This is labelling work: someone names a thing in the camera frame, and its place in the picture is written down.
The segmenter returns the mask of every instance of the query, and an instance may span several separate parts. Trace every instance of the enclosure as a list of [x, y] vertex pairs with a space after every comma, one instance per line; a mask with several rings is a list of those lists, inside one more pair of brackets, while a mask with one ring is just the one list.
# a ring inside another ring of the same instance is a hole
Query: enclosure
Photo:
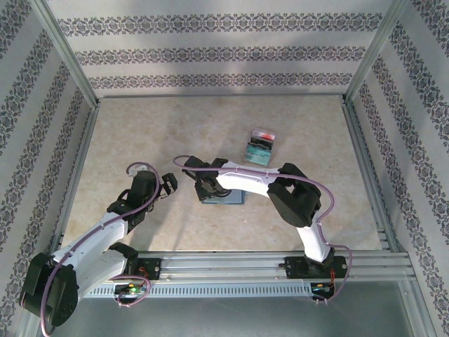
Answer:
[[[41, 336], [19, 305], [30, 260], [89, 230], [148, 161], [178, 189], [121, 242], [160, 258], [159, 279], [130, 310], [99, 285], [54, 336], [449, 336], [447, 6], [2, 0], [0, 335]], [[304, 244], [270, 199], [202, 204], [172, 163], [260, 167], [254, 128], [276, 134], [269, 168], [335, 195], [323, 229], [354, 259], [328, 306], [279, 267]]]

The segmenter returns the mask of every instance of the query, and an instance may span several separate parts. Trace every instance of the patterned wallpaper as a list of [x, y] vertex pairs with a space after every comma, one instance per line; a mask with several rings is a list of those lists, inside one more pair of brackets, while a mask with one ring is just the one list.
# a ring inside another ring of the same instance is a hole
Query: patterned wallpaper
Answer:
[[438, 336], [449, 336], [448, 2], [411, 1], [354, 107]]
[[0, 1], [0, 336], [31, 258], [49, 248], [90, 107], [26, 0]]
[[99, 97], [344, 93], [391, 0], [48, 0]]

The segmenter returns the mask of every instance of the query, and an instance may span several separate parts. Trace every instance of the beige floor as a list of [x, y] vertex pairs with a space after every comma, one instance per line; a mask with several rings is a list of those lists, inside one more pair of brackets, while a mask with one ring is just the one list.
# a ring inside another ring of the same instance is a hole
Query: beige floor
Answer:
[[[352, 249], [380, 249], [358, 164], [337, 96], [129, 98], [102, 101], [64, 244], [90, 228], [132, 182], [124, 169], [148, 161], [173, 172], [179, 189], [123, 242], [139, 250], [301, 249], [294, 227], [268, 198], [244, 206], [200, 204], [194, 181], [174, 166], [178, 154], [242, 162], [255, 127], [277, 135], [269, 167], [294, 163], [335, 194], [323, 225], [328, 240]], [[323, 208], [328, 205], [325, 195]]]

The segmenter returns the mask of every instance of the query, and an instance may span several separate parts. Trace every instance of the gray panel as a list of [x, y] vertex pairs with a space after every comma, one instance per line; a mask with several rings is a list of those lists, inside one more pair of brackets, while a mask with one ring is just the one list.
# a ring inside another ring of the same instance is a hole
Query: gray panel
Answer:
[[349, 283], [329, 306], [300, 298], [84, 299], [54, 337], [412, 336], [396, 282]]

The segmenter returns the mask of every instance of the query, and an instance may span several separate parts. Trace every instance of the wire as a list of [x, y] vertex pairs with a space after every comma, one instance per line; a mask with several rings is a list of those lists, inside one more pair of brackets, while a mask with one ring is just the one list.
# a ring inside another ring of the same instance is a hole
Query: wire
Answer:
[[143, 296], [141, 296], [140, 298], [138, 298], [137, 300], [133, 301], [132, 303], [122, 303], [122, 302], [120, 301], [121, 294], [119, 294], [119, 295], [117, 296], [117, 299], [116, 299], [115, 301], [116, 301], [116, 302], [119, 304], [119, 306], [121, 306], [121, 307], [127, 307], [127, 308], [130, 308], [130, 307], [132, 307], [133, 305], [136, 305], [136, 304], [138, 304], [139, 302], [143, 301], [144, 298], [148, 296], [149, 291], [150, 291], [150, 289], [151, 289], [151, 287], [152, 287], [152, 284], [149, 282], [148, 278], [143, 277], [143, 276], [139, 276], [139, 275], [133, 275], [133, 276], [118, 275], [118, 276], [112, 277], [111, 279], [112, 279], [112, 280], [114, 280], [114, 279], [140, 279], [141, 281], [144, 282], [144, 283], [142, 283], [142, 286], [143, 286], [143, 284], [147, 284], [147, 287], [146, 287], [146, 289], [145, 289], [145, 294], [144, 294]]
[[53, 283], [53, 281], [55, 280], [56, 274], [58, 273], [59, 269], [61, 269], [62, 264], [69, 258], [71, 257], [74, 253], [87, 239], [89, 239], [89, 237], [91, 237], [92, 235], [94, 235], [96, 232], [98, 232], [99, 230], [103, 230], [106, 226], [110, 225], [111, 223], [117, 221], [117, 220], [121, 220], [123, 218], [125, 218], [126, 216], [131, 216], [137, 212], [140, 212], [141, 210], [145, 209], [148, 207], [148, 205], [150, 205], [154, 199], [156, 199], [156, 196], [158, 194], [159, 188], [161, 186], [161, 183], [159, 182], [159, 175], [156, 171], [156, 169], [151, 166], [148, 163], [144, 163], [142, 161], [137, 161], [135, 163], [132, 163], [131, 165], [129, 165], [126, 168], [126, 173], [129, 173], [129, 169], [131, 167], [133, 167], [134, 165], [145, 165], [149, 170], [153, 171], [154, 175], [156, 176], [156, 189], [154, 190], [154, 194], [152, 195], [151, 198], [149, 198], [149, 200], [147, 202], [145, 202], [142, 206], [137, 207], [136, 209], [133, 209], [132, 211], [129, 211], [127, 213], [122, 214], [121, 216], [116, 216], [115, 218], [106, 221], [103, 225], [100, 225], [96, 228], [94, 228], [93, 230], [91, 230], [88, 234], [86, 234], [84, 237], [80, 238], [80, 240], [73, 245], [73, 247], [61, 258], [61, 260], [58, 262], [58, 264], [55, 266], [55, 268], [53, 269], [53, 271], [50, 273], [50, 276], [48, 277], [47, 283], [45, 285], [45, 288], [43, 289], [43, 294], [42, 294], [42, 301], [41, 301], [41, 330], [42, 330], [42, 334], [45, 337], [50, 337], [51, 334], [54, 332], [55, 327], [53, 326], [52, 329], [50, 330], [50, 332], [48, 332], [47, 327], [46, 327], [46, 306], [47, 306], [47, 301], [48, 301], [48, 293], [50, 292], [50, 287], [51, 284]]
[[295, 180], [299, 180], [299, 181], [303, 181], [303, 182], [305, 182], [305, 183], [309, 183], [309, 184], [315, 185], [315, 186], [319, 187], [321, 190], [323, 190], [324, 192], [326, 192], [326, 194], [329, 196], [330, 204], [329, 204], [328, 209], [326, 209], [326, 210], [323, 212], [323, 214], [321, 214], [321, 215], [316, 219], [316, 224], [317, 224], [319, 236], [320, 236], [320, 238], [321, 238], [321, 241], [322, 241], [326, 246], [329, 246], [329, 247], [332, 247], [332, 248], [335, 248], [335, 249], [337, 249], [337, 248], [345, 249], [345, 250], [348, 252], [348, 254], [349, 254], [349, 262], [348, 262], [348, 265], [347, 265], [347, 271], [346, 271], [346, 275], [344, 276], [344, 279], [343, 279], [343, 281], [342, 281], [342, 285], [341, 285], [341, 286], [339, 287], [339, 289], [338, 289], [338, 290], [337, 290], [337, 291], [336, 291], [336, 292], [335, 292], [335, 293], [334, 293], [334, 294], [333, 294], [333, 295], [326, 301], [326, 304], [327, 304], [327, 302], [330, 302], [330, 301], [334, 300], [335, 297], [337, 297], [337, 295], [342, 291], [344, 285], [346, 284], [346, 282], [347, 282], [347, 280], [348, 280], [349, 272], [351, 271], [351, 268], [352, 268], [352, 259], [353, 259], [353, 256], [352, 256], [352, 250], [351, 250], [348, 246], [345, 246], [345, 245], [343, 245], [343, 244], [330, 244], [330, 243], [328, 242], [328, 240], [324, 237], [324, 234], [323, 234], [323, 228], [322, 228], [322, 225], [321, 225], [321, 221], [322, 221], [326, 216], [329, 215], [329, 213], [334, 209], [334, 206], [335, 206], [335, 198], [334, 198], [334, 195], [332, 194], [332, 192], [331, 192], [325, 185], [319, 183], [318, 181], [312, 180], [312, 179], [308, 179], [308, 178], [300, 177], [300, 176], [291, 176], [291, 175], [289, 175], [289, 174], [270, 173], [270, 172], [264, 172], [264, 171], [256, 171], [256, 170], [251, 170], [251, 169], [248, 169], [248, 168], [241, 168], [241, 167], [229, 167], [229, 168], [227, 168], [227, 167], [225, 167], [225, 168], [220, 168], [220, 167], [217, 167], [217, 168], [211, 168], [211, 167], [188, 167], [188, 166], [185, 166], [185, 165], [182, 165], [182, 164], [179, 164], [179, 163], [176, 162], [179, 158], [190, 158], [190, 157], [191, 157], [191, 156], [188, 156], [188, 155], [186, 155], [186, 154], [181, 154], [180, 156], [176, 156], [175, 158], [173, 158], [173, 163], [174, 163], [174, 165], [179, 166], [180, 168], [186, 169], [186, 170], [188, 170], [188, 171], [218, 171], [218, 172], [221, 172], [221, 173], [226, 173], [226, 172], [251, 173], [252, 175], [256, 175], [256, 176], [259, 176], [259, 177], [261, 177], [261, 178], [265, 178], [265, 177], [266, 177], [266, 178], [268, 178], [268, 177], [274, 177], [274, 178], [295, 179]]

